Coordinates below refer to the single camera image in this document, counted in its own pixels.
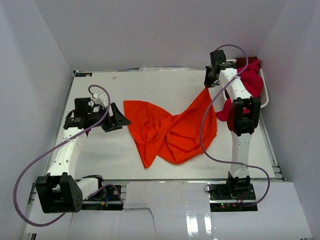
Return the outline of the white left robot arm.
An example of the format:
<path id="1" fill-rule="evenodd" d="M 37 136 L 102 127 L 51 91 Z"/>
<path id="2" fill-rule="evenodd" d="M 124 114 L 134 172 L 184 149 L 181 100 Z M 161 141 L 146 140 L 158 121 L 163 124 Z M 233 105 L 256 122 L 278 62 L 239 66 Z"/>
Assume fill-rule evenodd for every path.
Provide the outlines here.
<path id="1" fill-rule="evenodd" d="M 106 187 L 102 184 L 102 176 L 88 175 L 75 180 L 75 170 L 81 148 L 87 137 L 89 127 L 97 124 L 105 132 L 119 130 L 131 124 L 117 108 L 110 104 L 111 113 L 102 103 L 92 104 L 89 97 L 76 98 L 74 110 L 65 118 L 64 141 L 59 147 L 56 158 L 44 176 L 35 182 L 36 192 L 42 211 L 51 213 L 77 213 L 83 201 L 93 197 L 99 200 L 105 196 Z"/>

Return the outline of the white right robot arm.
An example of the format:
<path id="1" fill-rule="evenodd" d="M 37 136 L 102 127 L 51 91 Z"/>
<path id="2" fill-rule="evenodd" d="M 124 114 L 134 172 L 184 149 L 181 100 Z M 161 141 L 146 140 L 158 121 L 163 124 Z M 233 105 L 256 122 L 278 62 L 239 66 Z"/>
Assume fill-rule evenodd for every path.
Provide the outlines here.
<path id="1" fill-rule="evenodd" d="M 261 100 L 245 88 L 236 65 L 227 61 L 222 49 L 210 53 L 211 65 L 206 67 L 204 85 L 222 85 L 231 100 L 227 127 L 232 137 L 232 158 L 225 184 L 211 184 L 207 190 L 212 200 L 243 199 L 251 191 L 248 170 L 250 141 L 258 126 Z"/>

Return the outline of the orange t shirt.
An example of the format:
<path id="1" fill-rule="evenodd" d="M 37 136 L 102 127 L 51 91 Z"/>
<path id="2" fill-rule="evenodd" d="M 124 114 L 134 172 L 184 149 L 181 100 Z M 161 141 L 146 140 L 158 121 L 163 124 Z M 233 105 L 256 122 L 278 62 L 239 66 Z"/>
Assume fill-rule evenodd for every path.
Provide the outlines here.
<path id="1" fill-rule="evenodd" d="M 207 109 L 211 101 L 204 88 L 185 111 L 172 115 L 147 101 L 125 100 L 128 130 L 143 166 L 149 168 L 156 157 L 179 165 L 202 154 L 218 132 L 215 110 Z"/>

